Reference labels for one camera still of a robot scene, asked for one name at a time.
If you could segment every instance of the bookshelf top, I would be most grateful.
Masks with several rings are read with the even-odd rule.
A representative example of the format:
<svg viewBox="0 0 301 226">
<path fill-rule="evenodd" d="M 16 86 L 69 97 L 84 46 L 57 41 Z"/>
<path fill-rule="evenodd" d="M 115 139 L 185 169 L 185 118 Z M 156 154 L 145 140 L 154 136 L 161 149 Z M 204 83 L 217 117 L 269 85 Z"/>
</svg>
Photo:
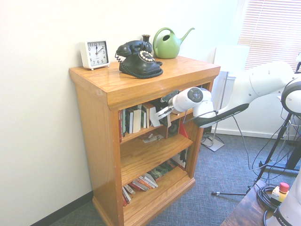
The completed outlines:
<svg viewBox="0 0 301 226">
<path fill-rule="evenodd" d="M 162 61 L 163 74 L 151 79 L 137 79 L 119 71 L 119 63 L 93 71 L 70 68 L 73 82 L 94 95 L 112 109 L 124 109 L 162 97 L 175 89 L 211 82 L 220 71 L 220 66 L 178 56 Z"/>
</svg>

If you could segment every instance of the gray carpet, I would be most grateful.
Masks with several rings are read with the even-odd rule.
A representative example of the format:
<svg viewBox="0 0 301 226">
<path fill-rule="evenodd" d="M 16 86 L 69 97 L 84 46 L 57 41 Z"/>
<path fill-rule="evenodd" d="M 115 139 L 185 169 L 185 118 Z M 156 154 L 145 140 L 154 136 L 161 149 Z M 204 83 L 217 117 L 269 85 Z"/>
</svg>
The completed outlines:
<svg viewBox="0 0 301 226">
<path fill-rule="evenodd" d="M 159 214 L 148 226 L 219 226 L 234 210 L 243 198 L 242 196 L 212 196 L 212 191 L 244 193 L 248 185 L 253 184 L 257 176 L 248 169 L 247 155 L 240 136 L 219 135 L 225 146 L 217 152 L 212 152 L 202 146 L 195 172 L 196 185 L 176 200 L 170 207 Z M 253 162 L 258 151 L 268 141 L 264 138 L 245 137 Z M 259 160 L 265 161 L 275 140 L 262 151 Z M 290 150 L 286 145 L 281 156 Z M 270 178 L 282 170 L 274 170 Z M 285 171 L 281 176 L 270 181 L 277 185 L 284 181 L 293 184 L 297 172 Z M 51 226 L 104 226 L 92 202 L 87 203 L 73 213 L 55 222 Z"/>
</svg>

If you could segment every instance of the green watering can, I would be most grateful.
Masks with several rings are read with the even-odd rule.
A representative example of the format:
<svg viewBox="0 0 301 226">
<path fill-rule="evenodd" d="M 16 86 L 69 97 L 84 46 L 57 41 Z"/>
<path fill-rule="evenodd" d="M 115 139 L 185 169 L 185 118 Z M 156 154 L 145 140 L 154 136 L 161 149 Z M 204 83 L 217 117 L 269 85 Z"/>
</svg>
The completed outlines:
<svg viewBox="0 0 301 226">
<path fill-rule="evenodd" d="M 169 30 L 170 34 L 163 36 L 156 43 L 159 33 L 161 33 L 164 30 Z M 164 28 L 160 29 L 156 33 L 156 35 L 154 37 L 154 41 L 153 41 L 153 47 L 154 47 L 154 52 L 155 52 L 156 56 L 161 59 L 176 58 L 177 55 L 179 54 L 180 46 L 181 46 L 182 42 L 187 37 L 189 32 L 191 32 L 192 30 L 194 30 L 194 28 L 190 28 L 189 31 L 187 31 L 187 33 L 184 35 L 183 38 L 178 39 L 175 36 L 174 32 L 170 28 L 164 27 Z"/>
</svg>

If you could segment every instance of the window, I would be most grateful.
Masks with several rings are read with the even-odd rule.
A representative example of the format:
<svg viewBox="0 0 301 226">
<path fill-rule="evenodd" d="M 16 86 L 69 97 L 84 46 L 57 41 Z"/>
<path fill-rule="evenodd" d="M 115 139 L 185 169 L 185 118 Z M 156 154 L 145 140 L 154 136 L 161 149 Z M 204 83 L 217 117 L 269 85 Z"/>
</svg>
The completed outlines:
<svg viewBox="0 0 301 226">
<path fill-rule="evenodd" d="M 283 60 L 295 71 L 301 52 L 301 1 L 249 0 L 238 43 L 250 46 L 246 70 Z"/>
</svg>

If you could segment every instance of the black rotary telephone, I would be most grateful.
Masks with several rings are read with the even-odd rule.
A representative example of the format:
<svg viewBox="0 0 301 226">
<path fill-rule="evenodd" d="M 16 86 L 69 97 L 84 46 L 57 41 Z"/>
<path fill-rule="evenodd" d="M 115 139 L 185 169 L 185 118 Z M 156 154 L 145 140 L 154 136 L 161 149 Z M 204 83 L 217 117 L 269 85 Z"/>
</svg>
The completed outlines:
<svg viewBox="0 0 301 226">
<path fill-rule="evenodd" d="M 126 57 L 124 61 L 118 56 Z M 119 70 L 138 79 L 149 79 L 163 73 L 160 68 L 162 62 L 155 61 L 151 54 L 151 44 L 144 41 L 130 41 L 119 46 L 115 58 L 118 60 Z"/>
</svg>

